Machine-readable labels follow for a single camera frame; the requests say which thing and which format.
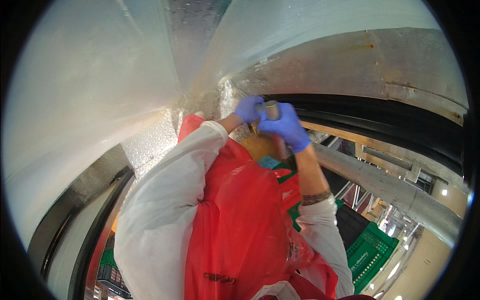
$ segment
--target rust stain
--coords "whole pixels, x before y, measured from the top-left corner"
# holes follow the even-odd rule
[[[452,116],[453,116],[454,118],[460,119],[460,114],[459,114],[459,113],[457,113],[457,112],[451,112],[451,114],[452,114]]]

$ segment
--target metal beam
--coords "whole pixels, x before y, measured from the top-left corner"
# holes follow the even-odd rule
[[[354,157],[313,144],[322,167],[354,182],[422,224],[449,247],[455,245],[462,219],[409,183]]]
[[[388,153],[389,155],[395,156],[402,160],[405,160],[413,165],[419,166],[422,170],[426,170],[427,172],[440,177],[442,180],[452,184],[463,193],[468,193],[469,188],[463,183],[463,179],[461,176],[450,170],[449,168],[443,166],[442,164],[434,161],[431,158],[428,158],[424,155],[418,154],[411,150],[395,146],[389,143],[385,143],[379,140],[375,140],[373,138],[369,138],[360,134],[327,127],[320,124],[315,124],[311,122],[300,121],[303,127],[319,132],[324,132],[327,134],[331,134],[334,136],[338,136],[342,139],[349,140],[352,142],[356,142],[370,148]]]

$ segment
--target black plastic crate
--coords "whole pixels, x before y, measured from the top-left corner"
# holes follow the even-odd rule
[[[368,224],[370,224],[369,220],[365,219],[348,205],[342,205],[338,208],[336,220],[345,249],[350,248],[365,228],[367,228]]]
[[[121,296],[128,294],[130,296],[130,292],[128,291],[128,288],[125,285],[123,278],[121,277],[120,271],[117,268],[109,264],[101,265],[98,268],[96,278],[98,281],[114,290],[117,294]]]

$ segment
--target white long-sleeve shirt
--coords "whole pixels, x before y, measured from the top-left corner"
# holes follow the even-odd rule
[[[202,125],[173,148],[138,182],[121,209],[114,255],[135,300],[183,299],[185,264],[205,174],[228,139],[214,121]],[[299,207],[301,235],[338,275],[336,298],[353,294],[352,275],[336,227],[333,196]],[[325,291],[308,269],[300,275]]]

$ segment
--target ceiling light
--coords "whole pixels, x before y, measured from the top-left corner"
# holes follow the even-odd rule
[[[399,266],[400,266],[400,263],[397,263],[396,266],[393,268],[393,270],[390,272],[390,274],[388,274],[387,279],[392,278],[392,276],[395,274]]]

